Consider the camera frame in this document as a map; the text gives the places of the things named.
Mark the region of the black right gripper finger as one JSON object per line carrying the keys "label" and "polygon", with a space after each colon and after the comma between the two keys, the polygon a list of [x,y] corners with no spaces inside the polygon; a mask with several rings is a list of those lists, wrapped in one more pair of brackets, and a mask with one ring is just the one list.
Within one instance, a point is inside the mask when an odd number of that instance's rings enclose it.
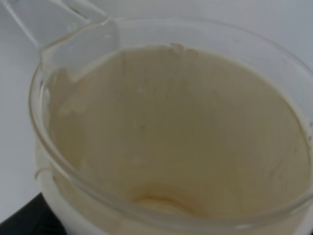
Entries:
{"label": "black right gripper finger", "polygon": [[66,235],[59,219],[40,193],[0,224],[1,235]]}

